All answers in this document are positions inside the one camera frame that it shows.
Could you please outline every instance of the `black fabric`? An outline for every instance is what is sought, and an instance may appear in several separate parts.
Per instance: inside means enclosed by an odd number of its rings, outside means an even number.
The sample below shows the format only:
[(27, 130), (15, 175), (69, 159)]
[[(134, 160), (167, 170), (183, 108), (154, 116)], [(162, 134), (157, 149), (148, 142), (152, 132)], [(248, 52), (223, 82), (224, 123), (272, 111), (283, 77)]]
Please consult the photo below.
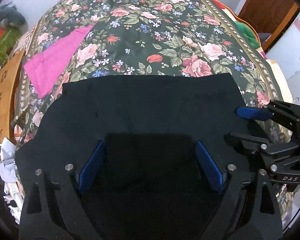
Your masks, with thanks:
[(87, 162), (102, 140), (105, 160), (82, 201), (106, 237), (196, 239), (220, 196), (198, 166), (194, 143), (201, 141), (224, 167), (257, 169), (224, 141), (231, 131), (265, 136), (236, 116), (239, 106), (245, 103), (230, 74), (66, 83), (34, 139), (16, 154), (26, 195), (37, 167), (58, 180), (66, 164)]

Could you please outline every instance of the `pink cloth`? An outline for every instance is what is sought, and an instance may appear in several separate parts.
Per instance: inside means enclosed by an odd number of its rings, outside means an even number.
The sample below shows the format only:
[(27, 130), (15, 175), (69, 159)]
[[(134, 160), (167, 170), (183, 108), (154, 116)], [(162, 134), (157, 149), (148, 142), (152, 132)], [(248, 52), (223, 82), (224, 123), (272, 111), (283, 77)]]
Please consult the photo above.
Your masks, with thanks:
[(54, 84), (91, 28), (92, 25), (75, 29), (45, 51), (34, 55), (33, 59), (24, 65), (39, 98), (52, 91)]

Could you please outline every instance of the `green floral fabric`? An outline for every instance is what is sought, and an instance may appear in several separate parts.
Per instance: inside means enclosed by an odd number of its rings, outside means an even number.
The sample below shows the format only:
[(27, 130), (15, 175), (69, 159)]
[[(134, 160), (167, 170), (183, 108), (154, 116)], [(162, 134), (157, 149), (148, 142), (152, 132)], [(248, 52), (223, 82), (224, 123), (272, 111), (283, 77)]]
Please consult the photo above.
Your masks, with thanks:
[[(271, 67), (211, 0), (60, 0), (38, 23), (28, 59), (87, 25), (93, 28), (45, 98), (38, 98), (22, 72), (19, 106), (32, 107), (25, 114), (19, 146), (33, 138), (62, 84), (87, 78), (231, 73), (247, 106), (282, 100)], [(273, 122), (260, 125), (274, 142), (288, 137)]]

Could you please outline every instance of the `brown door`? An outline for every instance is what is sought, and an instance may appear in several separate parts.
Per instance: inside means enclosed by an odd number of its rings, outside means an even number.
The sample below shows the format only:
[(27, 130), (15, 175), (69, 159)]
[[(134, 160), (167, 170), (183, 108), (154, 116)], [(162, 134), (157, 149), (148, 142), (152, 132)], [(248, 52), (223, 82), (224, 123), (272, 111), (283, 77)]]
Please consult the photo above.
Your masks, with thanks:
[(274, 33), (293, 4), (294, 0), (247, 0), (239, 18), (257, 33)]

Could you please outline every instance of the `metal screw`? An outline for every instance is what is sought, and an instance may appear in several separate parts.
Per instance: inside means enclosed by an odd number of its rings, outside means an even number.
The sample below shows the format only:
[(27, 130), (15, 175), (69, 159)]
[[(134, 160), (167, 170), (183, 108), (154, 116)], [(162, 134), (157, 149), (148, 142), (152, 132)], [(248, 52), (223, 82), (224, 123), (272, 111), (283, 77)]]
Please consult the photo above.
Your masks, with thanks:
[(72, 170), (73, 169), (73, 164), (67, 164), (66, 166), (65, 166), (65, 169), (66, 169), (66, 171), (70, 171), (70, 170)]
[(237, 168), (237, 167), (236, 167), (234, 164), (229, 164), (229, 165), (228, 165), (228, 169), (229, 169), (230, 171), (234, 171), (236, 168)]
[(267, 148), (268, 146), (265, 143), (261, 144), (261, 149), (266, 150)]
[(267, 172), (266, 172), (264, 169), (259, 170), (259, 173), (260, 173), (262, 176), (267, 175)]
[(41, 170), (41, 169), (37, 169), (37, 170), (35, 171), (35, 174), (36, 174), (37, 176), (39, 176), (41, 173), (42, 173), (42, 170)]
[(277, 165), (273, 164), (271, 165), (271, 171), (276, 172), (277, 171)]

